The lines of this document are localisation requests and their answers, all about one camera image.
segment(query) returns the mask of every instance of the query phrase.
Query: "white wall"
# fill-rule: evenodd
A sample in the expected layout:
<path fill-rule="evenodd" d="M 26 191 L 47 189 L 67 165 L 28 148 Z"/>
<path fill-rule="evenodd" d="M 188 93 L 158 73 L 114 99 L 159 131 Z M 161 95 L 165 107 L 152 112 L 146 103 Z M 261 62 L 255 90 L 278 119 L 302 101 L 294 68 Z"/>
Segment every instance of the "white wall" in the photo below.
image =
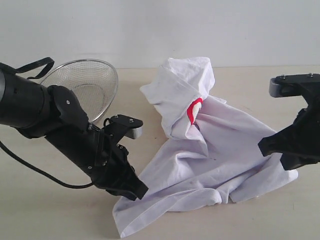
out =
<path fill-rule="evenodd" d="M 168 57 L 215 67 L 320 64 L 318 0 L 0 0 L 0 62 Z"/>

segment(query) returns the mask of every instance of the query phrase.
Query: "white cloth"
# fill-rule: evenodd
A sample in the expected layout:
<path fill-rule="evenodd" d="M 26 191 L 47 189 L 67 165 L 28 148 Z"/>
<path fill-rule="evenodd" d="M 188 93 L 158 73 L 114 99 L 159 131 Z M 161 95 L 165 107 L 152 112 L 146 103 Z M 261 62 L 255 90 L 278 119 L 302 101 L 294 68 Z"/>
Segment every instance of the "white cloth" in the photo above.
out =
<path fill-rule="evenodd" d="M 139 176 L 149 187 L 145 197 L 122 197 L 114 206 L 121 238 L 167 211 L 226 204 L 229 198 L 238 203 L 298 177 L 296 170 L 283 170 L 279 153 L 262 156 L 258 142 L 275 131 L 209 95 L 214 83 L 210 59 L 169 58 L 154 81 L 141 87 L 169 139 Z"/>

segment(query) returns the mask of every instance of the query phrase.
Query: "wire mesh basket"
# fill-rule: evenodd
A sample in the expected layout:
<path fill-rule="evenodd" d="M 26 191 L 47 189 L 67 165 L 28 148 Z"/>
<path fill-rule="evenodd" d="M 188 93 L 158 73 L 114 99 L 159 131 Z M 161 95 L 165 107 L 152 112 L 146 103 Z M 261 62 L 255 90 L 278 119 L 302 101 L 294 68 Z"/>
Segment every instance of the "wire mesh basket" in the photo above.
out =
<path fill-rule="evenodd" d="M 79 59 L 64 63 L 41 81 L 45 87 L 64 86 L 74 92 L 89 121 L 97 121 L 114 100 L 119 80 L 116 69 L 98 59 Z"/>

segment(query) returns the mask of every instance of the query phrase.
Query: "table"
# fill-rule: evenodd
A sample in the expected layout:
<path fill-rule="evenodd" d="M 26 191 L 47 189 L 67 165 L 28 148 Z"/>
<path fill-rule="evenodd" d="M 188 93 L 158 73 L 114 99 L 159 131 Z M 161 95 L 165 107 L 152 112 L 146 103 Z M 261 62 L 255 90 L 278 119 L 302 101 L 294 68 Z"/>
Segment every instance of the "table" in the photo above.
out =
<path fill-rule="evenodd" d="M 227 100 L 279 131 L 306 106 L 302 97 L 272 98 L 270 78 L 281 74 L 320 73 L 320 66 L 214 68 L 211 94 Z M 105 117 L 124 114 L 144 121 L 143 135 L 121 143 L 140 173 L 167 140 L 161 118 L 139 91 L 156 69 L 118 69 L 118 93 Z M 88 177 L 45 139 L 26 139 L 0 126 L 1 141 L 31 164 L 75 185 Z M 101 189 L 67 189 L 17 163 L 0 151 L 0 239 L 119 239 L 112 216 L 119 199 Z M 320 236 L 320 164 L 300 168 L 299 178 L 273 192 L 237 204 L 169 212 L 128 240 L 309 239 Z"/>

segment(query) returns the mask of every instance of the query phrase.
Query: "black strap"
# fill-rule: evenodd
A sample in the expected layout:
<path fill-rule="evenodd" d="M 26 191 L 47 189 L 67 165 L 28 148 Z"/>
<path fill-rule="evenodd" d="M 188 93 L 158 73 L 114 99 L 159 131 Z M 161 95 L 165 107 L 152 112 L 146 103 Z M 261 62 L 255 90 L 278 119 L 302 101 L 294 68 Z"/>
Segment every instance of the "black strap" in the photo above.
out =
<path fill-rule="evenodd" d="M 17 69 L 0 62 L 0 69 L 4 70 L 7 73 L 15 75 L 15 74 L 23 74 L 46 65 L 37 76 L 30 76 L 27 78 L 27 79 L 40 79 L 44 77 L 52 69 L 54 64 L 55 64 L 55 61 L 51 57 L 45 57 L 38 61 L 19 67 Z"/>

